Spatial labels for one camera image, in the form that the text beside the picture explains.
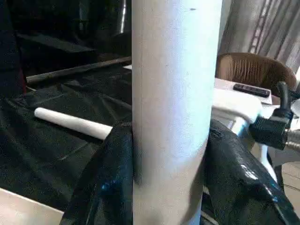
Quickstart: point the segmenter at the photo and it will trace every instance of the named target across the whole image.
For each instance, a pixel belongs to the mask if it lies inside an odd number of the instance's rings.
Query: metal rod
[[[123,63],[123,62],[128,62],[128,61],[131,61],[131,57],[124,57],[124,58],[119,58],[119,59],[115,59],[115,60],[97,62],[97,63],[87,64],[87,65],[83,65],[83,66],[57,70],[57,71],[50,72],[50,73],[28,76],[26,78],[27,84],[32,85],[32,84],[36,84],[36,83],[39,83],[42,81],[51,80],[53,78],[67,76],[67,75],[71,75],[71,74],[83,73],[83,72],[87,72],[92,69],[107,67],[107,66],[111,66],[113,64],[118,64],[118,63]]]

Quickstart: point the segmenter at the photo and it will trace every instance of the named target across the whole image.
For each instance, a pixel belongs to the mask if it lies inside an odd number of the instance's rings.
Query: brown leather chair
[[[277,83],[296,89],[295,73],[276,60],[251,53],[226,53],[217,57],[216,78],[270,89],[278,96]]]

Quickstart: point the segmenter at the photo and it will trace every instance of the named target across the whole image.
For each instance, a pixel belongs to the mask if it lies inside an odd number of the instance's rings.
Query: white pipe
[[[221,5],[132,2],[134,225],[199,224]]]
[[[101,140],[104,140],[112,129],[112,127],[104,124],[84,120],[75,116],[69,116],[44,108],[37,108],[34,111],[34,115],[37,118],[55,123],[62,127],[69,128]]]

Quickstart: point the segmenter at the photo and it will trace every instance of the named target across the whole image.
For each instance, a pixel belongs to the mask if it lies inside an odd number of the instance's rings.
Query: black cable
[[[278,92],[280,94],[280,109],[291,109],[291,102],[289,98],[289,89],[285,82],[280,81],[277,84]]]

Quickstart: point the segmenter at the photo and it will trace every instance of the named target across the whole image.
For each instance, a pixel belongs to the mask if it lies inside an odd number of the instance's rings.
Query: white rod
[[[133,0],[134,225],[199,224],[222,0]]]
[[[112,129],[112,127],[104,124],[84,120],[75,116],[66,115],[44,108],[37,108],[34,111],[34,115],[42,120],[55,123],[62,127],[69,128],[101,140],[104,140]]]

